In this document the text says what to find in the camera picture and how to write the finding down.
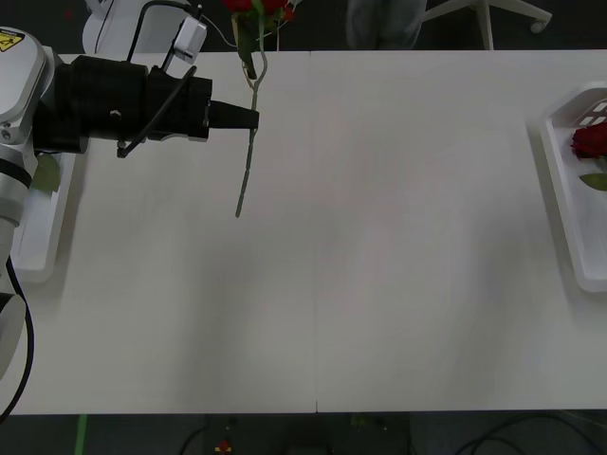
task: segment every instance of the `warning label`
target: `warning label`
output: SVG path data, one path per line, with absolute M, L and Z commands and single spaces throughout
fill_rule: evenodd
M 26 35 L 23 33 L 0 28 L 0 52 L 6 52 L 7 50 L 12 49 L 25 39 Z

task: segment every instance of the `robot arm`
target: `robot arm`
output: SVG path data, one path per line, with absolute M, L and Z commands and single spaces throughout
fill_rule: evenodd
M 200 36 L 192 34 L 192 20 L 184 22 L 172 46 L 175 55 L 189 63 L 202 45 Z M 183 36 L 189 41 L 179 45 Z M 197 50 L 188 48 L 192 42 Z M 212 100 L 212 81 L 193 77 L 194 71 L 192 67 L 179 80 L 156 66 L 148 70 L 87 56 L 64 64 L 32 36 L 0 27 L 0 264 L 9 258 L 13 232 L 21 221 L 35 154 L 83 154 L 88 139 L 97 137 L 116 140 L 118 156 L 126 157 L 145 138 L 204 141 L 212 128 L 258 127 L 257 112 Z M 126 141 L 134 142 L 126 147 Z M 0 294 L 0 379 L 16 350 L 26 310 L 20 296 Z M 24 381 L 0 423 L 14 407 Z

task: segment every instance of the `green tape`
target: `green tape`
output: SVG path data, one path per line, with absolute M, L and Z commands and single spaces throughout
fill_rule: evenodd
M 74 455 L 84 454 L 84 437 L 86 436 L 86 420 L 88 416 L 86 414 L 78 417 L 78 432 L 76 433 L 76 447 L 74 448 Z

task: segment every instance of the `table surface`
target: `table surface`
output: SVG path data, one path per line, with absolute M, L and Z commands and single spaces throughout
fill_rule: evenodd
M 26 288 L 17 411 L 606 408 L 607 295 L 576 285 L 533 127 L 606 57 L 273 54 L 240 220 L 246 133 L 93 141 Z M 198 67 L 250 102 L 234 54 Z

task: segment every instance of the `white plastic basket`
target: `white plastic basket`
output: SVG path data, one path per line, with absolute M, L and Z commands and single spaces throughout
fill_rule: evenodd
M 61 185 L 57 192 L 29 191 L 10 252 L 22 282 L 44 282 L 53 271 L 75 159 L 73 154 L 58 156 Z
M 579 160 L 571 150 L 577 129 L 607 121 L 607 82 L 585 84 L 554 106 L 540 125 L 569 253 L 579 286 L 607 291 L 607 193 L 579 177 L 606 173 L 596 160 Z

